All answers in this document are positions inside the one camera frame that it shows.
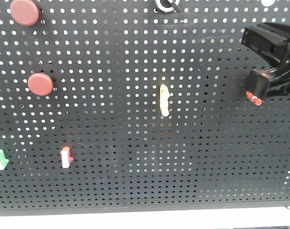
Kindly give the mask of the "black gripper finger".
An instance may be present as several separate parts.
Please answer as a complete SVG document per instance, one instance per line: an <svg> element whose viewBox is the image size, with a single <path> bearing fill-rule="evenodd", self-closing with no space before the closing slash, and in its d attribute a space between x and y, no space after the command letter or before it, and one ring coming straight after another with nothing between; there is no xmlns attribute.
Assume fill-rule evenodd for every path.
<svg viewBox="0 0 290 229"><path fill-rule="evenodd" d="M245 80L245 90L260 99L290 96L290 61L267 71L251 70Z"/></svg>
<svg viewBox="0 0 290 229"><path fill-rule="evenodd" d="M290 25L264 22L246 27L241 44L258 54L271 67L279 67L290 58Z"/></svg>

